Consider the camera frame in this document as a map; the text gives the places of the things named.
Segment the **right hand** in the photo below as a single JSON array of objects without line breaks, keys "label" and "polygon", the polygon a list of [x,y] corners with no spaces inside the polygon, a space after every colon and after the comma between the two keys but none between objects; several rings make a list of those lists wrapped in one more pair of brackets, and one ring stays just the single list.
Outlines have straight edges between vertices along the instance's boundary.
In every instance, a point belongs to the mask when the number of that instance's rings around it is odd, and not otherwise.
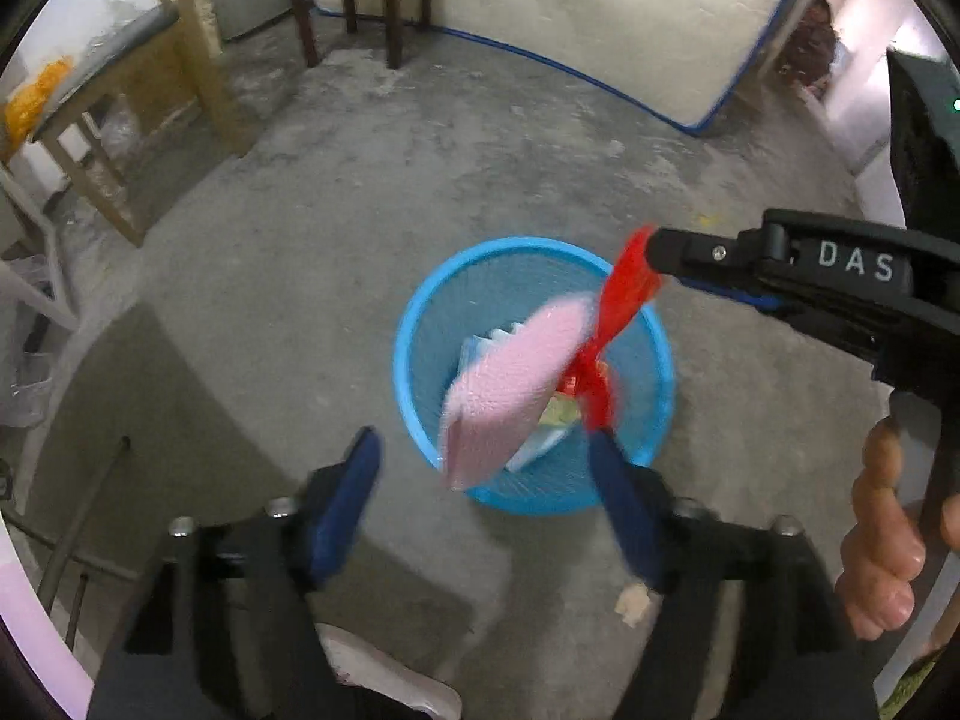
[{"label": "right hand", "polygon": [[867,434],[862,468],[851,489],[856,523],[841,543],[835,590],[857,639],[877,640],[898,631],[914,611],[911,582],[919,577],[926,548],[896,499],[903,470],[898,424],[881,419]]}]

